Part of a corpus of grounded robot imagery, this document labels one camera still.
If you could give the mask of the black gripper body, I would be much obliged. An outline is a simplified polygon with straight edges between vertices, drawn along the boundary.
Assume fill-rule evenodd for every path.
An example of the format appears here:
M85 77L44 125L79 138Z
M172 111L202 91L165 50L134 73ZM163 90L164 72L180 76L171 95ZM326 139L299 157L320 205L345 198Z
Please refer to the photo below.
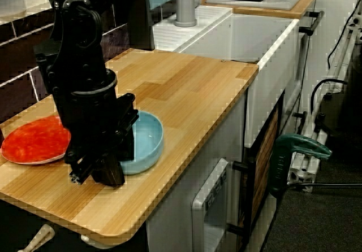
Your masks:
M115 89L89 94L55 93L53 95L62 125L71 138L64 155L71 166L73 183L82 184L105 153L116 155L121 130L129 130L138 119L135 95L116 96Z

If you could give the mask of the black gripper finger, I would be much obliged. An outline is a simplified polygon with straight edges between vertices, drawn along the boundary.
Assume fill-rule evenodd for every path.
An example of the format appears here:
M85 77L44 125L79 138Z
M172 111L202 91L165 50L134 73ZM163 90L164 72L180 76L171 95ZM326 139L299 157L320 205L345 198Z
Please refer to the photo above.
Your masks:
M114 153L105 153L95 163L91 173L93 180L113 188L122 186L125 183L122 167Z
M133 128L129 130L121 130L118 134L119 144L117 146L116 157L119 162L127 162L134 160L135 142Z

